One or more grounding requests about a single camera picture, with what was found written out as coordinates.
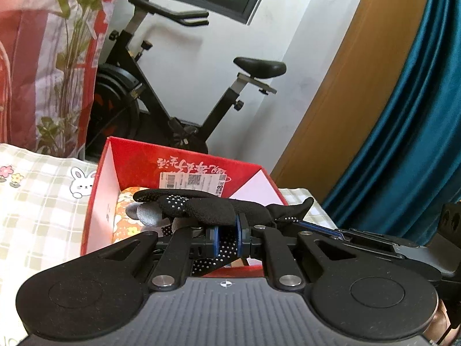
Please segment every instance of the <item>red gift box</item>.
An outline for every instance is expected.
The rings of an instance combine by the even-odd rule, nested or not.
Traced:
[[[226,174],[222,197],[263,205],[287,204],[260,165],[111,136],[105,143],[88,201],[81,255],[112,242],[121,190],[131,186],[158,188],[162,172]]]

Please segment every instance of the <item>exercise bike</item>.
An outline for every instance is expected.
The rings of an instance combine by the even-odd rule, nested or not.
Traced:
[[[99,158],[108,136],[208,153],[208,137],[231,107],[241,110],[243,101],[238,98],[248,83],[257,86],[264,95],[277,92],[259,79],[285,74],[283,62],[237,57],[234,63],[247,74],[238,73],[202,125],[170,116],[138,65],[142,54],[152,44],[144,40],[137,54],[131,53],[128,45],[147,14],[159,14],[186,27],[200,27],[209,24],[208,12],[173,12],[149,0],[128,1],[135,7],[134,15],[124,30],[112,31],[109,35],[109,40],[115,44],[96,74],[85,147],[87,158]],[[145,110],[140,109],[138,100],[142,101]]]

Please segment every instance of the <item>qr code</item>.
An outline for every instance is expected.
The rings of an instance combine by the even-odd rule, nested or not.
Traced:
[[[201,174],[189,174],[187,185],[188,186],[200,185],[200,180],[201,180]]]
[[[173,189],[174,188],[174,175],[167,175],[167,189]]]

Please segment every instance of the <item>crosshair logo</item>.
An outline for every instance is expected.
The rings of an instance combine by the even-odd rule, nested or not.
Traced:
[[[226,281],[220,282],[220,285],[221,285],[222,287],[228,288],[228,287],[231,287],[231,286],[234,285],[234,284],[233,284],[232,282],[226,280]]]

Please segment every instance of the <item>bunny print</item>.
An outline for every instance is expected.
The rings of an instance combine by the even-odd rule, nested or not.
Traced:
[[[80,168],[73,166],[71,174],[74,178],[70,187],[72,196],[76,199],[80,199],[83,196],[89,196],[91,194],[91,189],[93,188],[96,171],[89,173],[88,177],[85,177],[85,174]]]

